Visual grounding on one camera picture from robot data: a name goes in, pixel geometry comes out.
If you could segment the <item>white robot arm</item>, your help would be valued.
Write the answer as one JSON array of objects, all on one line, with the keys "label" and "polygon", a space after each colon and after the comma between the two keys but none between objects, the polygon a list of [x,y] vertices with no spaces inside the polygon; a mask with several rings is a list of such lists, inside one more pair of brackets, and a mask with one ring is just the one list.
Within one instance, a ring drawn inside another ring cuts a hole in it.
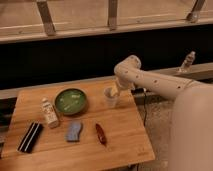
[{"label": "white robot arm", "polygon": [[135,85],[173,100],[168,171],[213,171],[213,84],[141,70],[130,55],[114,67],[114,94]]}]

